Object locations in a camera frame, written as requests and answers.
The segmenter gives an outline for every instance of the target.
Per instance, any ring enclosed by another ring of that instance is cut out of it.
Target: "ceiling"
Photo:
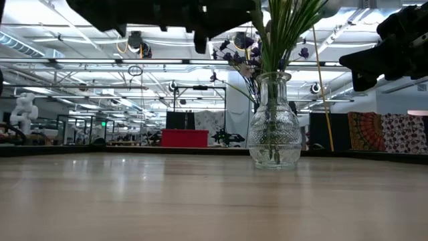
[[[127,51],[121,53],[119,50],[125,49],[124,43],[119,43],[117,48],[118,37],[116,31],[100,32],[91,26],[85,19],[71,10],[64,0],[54,0],[51,4],[55,11],[47,7],[40,1],[30,0],[8,0],[5,6],[5,14],[3,16],[1,31],[12,33],[22,42],[33,46],[36,49],[46,50],[54,49],[62,53],[65,58],[139,58],[135,54]],[[343,7],[333,17],[322,19],[315,25],[316,42],[320,49],[320,61],[322,62],[337,62],[340,56],[353,52],[365,50],[374,46],[379,37],[376,33],[377,25],[383,21],[389,14],[398,11],[399,9],[373,9],[366,10],[364,14],[358,16],[360,19],[352,25],[347,25],[349,18],[353,16],[357,9],[355,7]],[[265,15],[265,21],[269,19],[268,14]],[[132,25],[128,26],[130,31],[141,31],[142,37],[150,44],[152,49],[153,59],[211,59],[211,46],[218,46],[225,39],[231,39],[237,31],[255,31],[251,24],[239,26],[223,33],[208,43],[207,53],[196,53],[193,44],[193,34],[186,33],[184,28],[170,27],[167,32],[162,32],[157,26],[147,25]],[[294,50],[291,59],[298,61],[316,61],[314,57],[314,36],[311,31],[305,33],[302,37],[306,38],[306,44],[299,43]],[[298,52],[301,48],[308,48],[310,58],[308,60],[299,59]],[[7,46],[0,45],[0,57],[3,58],[28,58],[28,56],[19,53]],[[128,66],[111,66],[111,65],[66,65],[64,70],[56,70],[41,66],[40,64],[3,64],[3,70],[9,72],[11,76],[16,76],[17,71],[28,71],[33,76],[19,75],[19,78],[8,80],[10,83],[28,84],[34,81],[40,84],[52,84],[55,80],[62,80],[63,85],[87,83],[89,85],[103,86],[123,86],[125,81],[129,85],[132,79],[132,85],[135,89],[118,89],[114,90],[113,94],[117,96],[172,96],[168,90],[168,85],[173,80],[179,86],[194,86],[207,85],[214,86],[210,82],[210,77],[213,71],[216,71],[219,79],[228,81],[230,72],[234,71],[230,68],[218,68],[215,66],[198,66],[191,72],[183,70],[191,69],[194,66],[167,66],[171,71],[158,71],[163,65],[144,65],[144,74],[133,77],[127,71],[118,72],[120,69],[127,69]],[[93,68],[109,68],[109,71],[104,72],[88,72],[88,71],[65,71],[71,69],[84,69],[86,67]],[[307,68],[293,68],[288,70],[292,73],[292,79],[288,82],[288,96],[290,98],[300,99],[319,99],[319,95],[310,94],[310,85],[319,82],[316,66],[308,66]],[[334,93],[338,89],[346,86],[351,82],[349,70],[345,68],[327,69],[324,68],[322,80],[326,86],[327,93]],[[138,86],[144,85],[148,90],[142,91]],[[218,82],[216,87],[224,87],[225,85]],[[95,95],[94,90],[82,92],[78,89],[73,90],[54,90],[55,93],[76,94],[76,95]],[[216,93],[213,90],[200,91],[188,89],[183,93],[183,98],[202,97],[214,98],[211,100],[197,100],[187,103],[186,107],[197,108],[222,108],[224,105],[221,99],[222,93]],[[79,100],[69,100],[73,103],[79,103]],[[172,106],[172,100],[146,100],[144,106],[140,100],[130,100],[135,105],[145,110],[165,110],[167,105]],[[109,103],[106,100],[97,102],[101,107],[107,107]],[[117,106],[110,106],[112,109],[117,109]]]

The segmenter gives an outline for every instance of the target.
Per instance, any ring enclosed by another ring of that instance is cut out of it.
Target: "floral fabric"
[[[387,114],[382,116],[382,127],[388,153],[428,154],[422,116]]]
[[[381,115],[374,112],[348,113],[351,149],[385,151]]]
[[[208,110],[195,112],[195,128],[197,130],[208,130],[208,145],[215,142],[216,131],[225,128],[225,113],[223,111],[211,112]]]

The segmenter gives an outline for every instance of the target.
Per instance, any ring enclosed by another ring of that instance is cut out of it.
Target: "cable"
[[[120,53],[125,54],[125,53],[126,53],[126,51],[128,50],[128,41],[126,41],[126,47],[125,47],[125,50],[124,50],[124,51],[122,51],[122,50],[119,48],[119,43],[116,43],[116,48],[118,49],[118,51],[119,51]]]
[[[316,43],[315,26],[312,27],[312,32],[314,33],[314,42]],[[321,68],[320,68],[320,55],[318,53],[318,46],[316,44],[314,44],[314,46],[315,46],[315,53],[316,53],[316,63],[318,65],[318,75],[320,77],[322,102],[324,103],[324,111],[326,113],[326,119],[327,119],[328,136],[330,137],[330,146],[332,147],[332,151],[334,151],[333,136],[332,136],[332,127],[330,126],[330,117],[328,116],[328,113],[327,113],[326,97],[324,95],[324,87],[322,86]]]

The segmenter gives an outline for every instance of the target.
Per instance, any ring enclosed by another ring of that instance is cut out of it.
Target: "table surface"
[[[1,240],[428,240],[428,167],[86,153],[0,158]]]

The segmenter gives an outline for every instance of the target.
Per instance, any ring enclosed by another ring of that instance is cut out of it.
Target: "pipe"
[[[18,37],[6,33],[3,29],[0,31],[0,44],[17,50],[18,52],[21,52],[22,54],[32,58],[42,58],[45,56],[42,51],[39,51],[36,48],[26,44],[24,41],[18,39]]]
[[[55,85],[25,85],[25,84],[8,84],[5,85],[6,88],[78,88],[78,89],[144,89],[144,86],[132,86],[130,88],[129,86],[55,86]]]
[[[67,67],[64,66],[62,69],[57,70],[54,68],[43,68],[36,67],[31,68],[32,72],[128,72],[129,67]],[[189,73],[195,70],[212,70],[213,67],[206,65],[191,66],[186,68],[150,68],[145,67],[145,73],[164,73],[164,72],[173,72],[173,73]],[[235,69],[231,66],[216,66],[216,70],[233,70]],[[316,71],[316,66],[288,66],[287,70],[302,70],[302,71]],[[350,70],[343,66],[322,66],[321,71],[331,71],[331,72],[349,72]]]

